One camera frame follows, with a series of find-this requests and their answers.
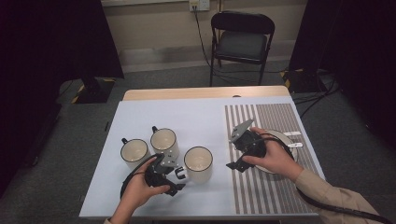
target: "tabletop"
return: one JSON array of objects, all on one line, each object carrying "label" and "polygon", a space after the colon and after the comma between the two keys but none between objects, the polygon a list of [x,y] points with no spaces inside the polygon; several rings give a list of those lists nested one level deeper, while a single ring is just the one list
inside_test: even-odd
[{"label": "tabletop", "polygon": [[213,174],[201,185],[169,174],[169,180],[185,183],[186,187],[174,197],[163,194],[151,198],[135,211],[134,219],[316,217],[298,198],[288,179],[257,167],[239,173],[225,165],[240,157],[228,139],[233,127],[247,119],[254,119],[253,125],[260,128],[300,133],[290,137],[303,144],[298,148],[298,162],[324,177],[284,87],[133,90],[127,91],[119,104],[79,216],[91,219],[112,216],[120,201],[122,181],[131,172],[120,158],[121,138],[140,138],[149,145],[151,127],[156,126],[175,131],[180,163],[189,148],[208,148],[213,154]]}]

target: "striped mat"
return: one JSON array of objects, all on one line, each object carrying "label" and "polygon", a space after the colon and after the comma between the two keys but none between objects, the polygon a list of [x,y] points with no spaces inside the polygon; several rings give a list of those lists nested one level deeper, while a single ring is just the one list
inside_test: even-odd
[{"label": "striped mat", "polygon": [[[254,119],[252,126],[278,130],[282,133],[301,132],[291,104],[273,105],[226,105],[224,106],[227,132],[233,127]],[[298,148],[298,162],[317,172],[316,165],[302,134],[289,136],[293,143],[303,143]],[[236,161],[242,153],[229,145],[230,161]],[[294,184],[288,179],[268,174],[258,168],[247,169],[244,173],[232,170],[235,213],[258,214],[301,214],[312,213],[311,209],[298,198]]]}]

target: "gray carpet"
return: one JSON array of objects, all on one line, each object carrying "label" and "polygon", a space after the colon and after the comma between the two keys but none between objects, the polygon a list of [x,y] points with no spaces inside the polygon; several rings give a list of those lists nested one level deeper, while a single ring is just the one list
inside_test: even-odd
[{"label": "gray carpet", "polygon": [[[287,64],[269,62],[266,70],[280,71]],[[227,64],[223,69],[258,70],[240,64]],[[108,102],[95,105],[72,105],[81,82],[65,82],[60,89],[64,93],[58,99],[63,108],[37,166],[21,168],[0,201],[2,223],[103,223],[78,218],[78,214],[106,141],[106,124],[111,124],[123,94],[130,89],[207,87],[208,73],[207,66],[199,66],[126,74],[125,79],[117,80]],[[258,78],[250,72],[231,75],[242,74],[252,80]],[[332,76],[323,80],[329,84]],[[214,86],[252,85],[233,79],[230,82],[215,77]],[[266,73],[262,81],[262,85],[279,84],[282,84],[279,73]],[[292,97],[297,103],[313,95]],[[303,113],[311,103],[297,104],[299,112]],[[396,222],[396,150],[365,129],[356,108],[344,94],[339,91],[325,97],[302,121],[327,180],[360,192],[380,214]]]}]

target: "sleeve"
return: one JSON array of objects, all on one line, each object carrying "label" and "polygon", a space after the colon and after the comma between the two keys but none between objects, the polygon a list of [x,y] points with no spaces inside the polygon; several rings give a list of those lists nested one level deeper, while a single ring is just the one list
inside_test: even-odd
[{"label": "sleeve", "polygon": [[109,218],[106,218],[104,224],[111,224],[111,222],[109,221]]},{"label": "sleeve", "polygon": [[[378,215],[374,208],[357,192],[333,187],[309,170],[303,170],[298,176],[296,187],[306,196],[320,203],[345,207]],[[324,223],[378,223],[360,217],[348,216],[312,207]]]}]

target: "white mug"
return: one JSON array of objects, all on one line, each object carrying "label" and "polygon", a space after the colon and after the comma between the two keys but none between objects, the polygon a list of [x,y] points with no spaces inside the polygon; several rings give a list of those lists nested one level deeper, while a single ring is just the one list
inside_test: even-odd
[{"label": "white mug", "polygon": [[176,160],[179,154],[177,138],[174,131],[170,129],[157,129],[152,127],[153,134],[150,142],[156,153],[164,153],[173,160]]},{"label": "white mug", "polygon": [[196,184],[203,184],[212,176],[212,153],[205,147],[192,147],[184,156],[187,177]]},{"label": "white mug", "polygon": [[122,138],[121,141],[124,144],[120,152],[121,157],[131,170],[150,156],[149,147],[145,141],[141,139],[127,141],[125,138]]}]

